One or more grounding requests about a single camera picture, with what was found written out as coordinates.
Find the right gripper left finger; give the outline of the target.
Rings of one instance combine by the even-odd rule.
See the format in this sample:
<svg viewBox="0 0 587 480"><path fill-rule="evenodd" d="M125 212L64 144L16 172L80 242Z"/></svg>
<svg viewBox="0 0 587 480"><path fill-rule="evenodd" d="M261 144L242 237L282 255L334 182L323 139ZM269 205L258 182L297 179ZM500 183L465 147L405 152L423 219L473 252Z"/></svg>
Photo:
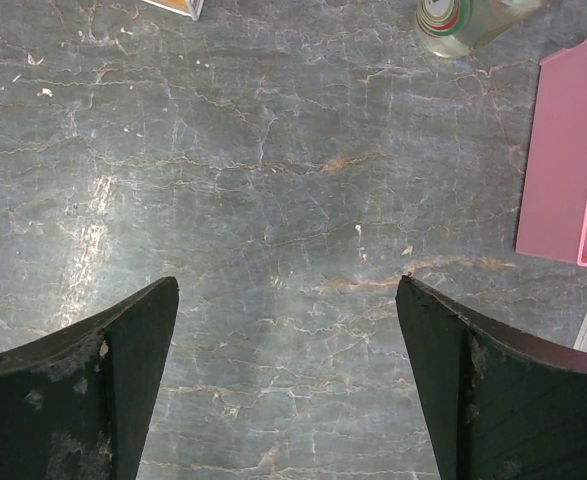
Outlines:
<svg viewBox="0 0 587 480"><path fill-rule="evenodd" d="M174 332L175 278L0 353L0 479L134 479Z"/></svg>

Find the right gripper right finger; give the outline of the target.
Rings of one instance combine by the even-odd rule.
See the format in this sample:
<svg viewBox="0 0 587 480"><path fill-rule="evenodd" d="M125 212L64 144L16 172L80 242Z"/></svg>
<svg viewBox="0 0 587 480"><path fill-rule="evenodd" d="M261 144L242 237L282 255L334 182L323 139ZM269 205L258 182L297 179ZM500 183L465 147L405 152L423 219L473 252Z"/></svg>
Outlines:
<svg viewBox="0 0 587 480"><path fill-rule="evenodd" d="M587 353L412 276L396 305L443 479L587 479Z"/></svg>

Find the pink plastic bin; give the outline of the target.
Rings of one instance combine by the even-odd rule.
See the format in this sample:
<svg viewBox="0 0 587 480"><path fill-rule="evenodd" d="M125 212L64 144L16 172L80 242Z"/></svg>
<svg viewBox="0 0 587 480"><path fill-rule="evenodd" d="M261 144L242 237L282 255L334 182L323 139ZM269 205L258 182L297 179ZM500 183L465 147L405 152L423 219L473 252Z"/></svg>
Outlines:
<svg viewBox="0 0 587 480"><path fill-rule="evenodd" d="M587 267L587 38L540 65L516 250Z"/></svg>

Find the clear glass bottle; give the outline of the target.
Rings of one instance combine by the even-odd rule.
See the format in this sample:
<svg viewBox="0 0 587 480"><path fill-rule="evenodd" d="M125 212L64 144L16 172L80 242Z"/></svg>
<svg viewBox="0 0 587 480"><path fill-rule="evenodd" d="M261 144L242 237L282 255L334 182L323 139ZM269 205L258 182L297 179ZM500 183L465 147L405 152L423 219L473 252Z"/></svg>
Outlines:
<svg viewBox="0 0 587 480"><path fill-rule="evenodd" d="M541 0L421 0L415 13L419 43L442 58L474 54L542 10Z"/></svg>

